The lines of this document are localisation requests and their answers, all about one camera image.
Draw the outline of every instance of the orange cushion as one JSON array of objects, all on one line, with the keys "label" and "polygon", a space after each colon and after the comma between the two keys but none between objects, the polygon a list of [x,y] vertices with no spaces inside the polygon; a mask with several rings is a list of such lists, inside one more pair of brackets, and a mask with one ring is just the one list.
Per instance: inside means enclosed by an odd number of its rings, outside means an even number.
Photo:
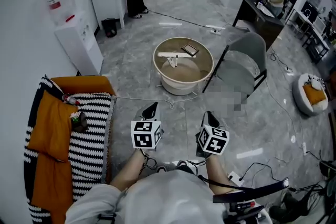
[{"label": "orange cushion", "polygon": [[77,110],[44,91],[28,148],[66,162],[71,135],[70,115]]},{"label": "orange cushion", "polygon": [[311,105],[315,105],[326,99],[323,90],[316,90],[311,85],[304,85],[303,89]]},{"label": "orange cushion", "polygon": [[51,217],[55,213],[65,219],[65,213],[73,203],[70,162],[58,162],[38,154],[31,203],[50,211]]}]

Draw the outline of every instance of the sleeve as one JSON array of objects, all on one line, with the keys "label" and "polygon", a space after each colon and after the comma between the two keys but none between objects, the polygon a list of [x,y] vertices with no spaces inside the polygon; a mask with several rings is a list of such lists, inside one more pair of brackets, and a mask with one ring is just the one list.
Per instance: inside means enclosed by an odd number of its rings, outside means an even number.
[{"label": "sleeve", "polygon": [[94,186],[68,209],[65,224],[96,223],[99,214],[115,208],[120,194],[117,188],[110,185]]}]

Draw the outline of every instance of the sofa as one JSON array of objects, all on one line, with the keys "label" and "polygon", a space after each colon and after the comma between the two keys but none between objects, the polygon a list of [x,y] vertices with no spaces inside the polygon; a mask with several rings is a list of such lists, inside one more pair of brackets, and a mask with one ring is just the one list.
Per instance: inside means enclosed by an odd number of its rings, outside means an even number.
[{"label": "sofa", "polygon": [[311,105],[310,101],[308,100],[303,86],[310,84],[312,79],[320,80],[318,77],[312,74],[305,73],[300,75],[292,85],[292,93],[297,107],[301,112],[308,116],[318,115],[328,108],[328,98],[323,85],[321,84],[321,91],[323,92],[325,99],[314,105]]},{"label": "sofa", "polygon": [[40,115],[38,112],[41,109],[40,105],[44,104],[43,98],[46,93],[48,96],[52,95],[53,98],[57,98],[61,103],[66,103],[62,100],[64,94],[74,97],[79,101],[79,104],[75,105],[78,112],[83,112],[87,120],[88,129],[86,131],[75,132],[71,130],[71,126],[69,130],[68,163],[69,167],[71,166],[71,203],[80,199],[94,185],[109,183],[112,178],[111,126],[116,96],[109,80],[103,76],[52,79],[47,76],[42,77],[30,111],[24,149],[24,180],[28,208],[33,223],[61,222],[54,221],[48,210],[32,203],[34,188],[36,188],[34,181],[37,175],[38,156],[41,152],[32,150],[29,142],[34,128],[37,128],[37,115]]}]

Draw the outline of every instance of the bottle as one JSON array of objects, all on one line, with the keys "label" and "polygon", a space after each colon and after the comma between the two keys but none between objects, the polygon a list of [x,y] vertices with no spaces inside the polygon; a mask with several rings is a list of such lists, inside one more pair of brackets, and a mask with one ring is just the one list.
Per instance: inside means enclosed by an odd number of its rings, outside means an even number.
[{"label": "bottle", "polygon": [[45,0],[48,5],[51,20],[60,26],[75,16],[75,0]]},{"label": "bottle", "polygon": [[71,96],[69,96],[69,95],[67,95],[67,94],[64,94],[64,95],[62,96],[62,100],[63,100],[63,101],[66,101],[66,102],[68,102],[68,103],[70,103],[70,104],[76,104],[76,105],[79,105],[79,102],[78,102],[77,99],[75,99],[75,98],[73,98],[73,97],[71,97]]}]

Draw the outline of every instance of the chair leg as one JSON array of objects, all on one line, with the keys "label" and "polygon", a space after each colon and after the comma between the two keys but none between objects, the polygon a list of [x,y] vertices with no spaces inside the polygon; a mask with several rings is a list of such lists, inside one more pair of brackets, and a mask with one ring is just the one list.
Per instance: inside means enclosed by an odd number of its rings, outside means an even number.
[{"label": "chair leg", "polygon": [[206,85],[205,85],[205,87],[204,87],[202,93],[204,93],[205,90],[206,90],[206,88],[208,88],[208,85],[209,85],[209,83],[210,83],[210,81],[212,80],[212,78],[213,78],[214,75],[215,75],[215,71],[212,72],[212,74],[211,74],[211,76],[210,76],[210,79],[209,79],[208,82],[206,83]]},{"label": "chair leg", "polygon": [[211,76],[210,76],[208,82],[206,83],[206,85],[205,85],[205,87],[204,87],[202,93],[205,92],[205,90],[206,90],[206,88],[208,87],[208,85],[209,85],[210,81],[212,80],[213,76],[216,75],[216,72],[217,72],[217,70],[218,70],[218,68],[219,68],[219,65],[220,65],[220,64],[222,63],[222,61],[224,60],[224,56],[225,56],[225,54],[227,53],[228,50],[229,50],[229,45],[226,45],[226,47],[225,47],[225,49],[224,49],[224,51],[223,51],[223,53],[222,53],[222,55],[221,55],[221,57],[220,57],[218,63],[217,63],[217,65],[216,65],[215,69],[214,69],[214,72],[212,72],[212,74],[211,74]]}]

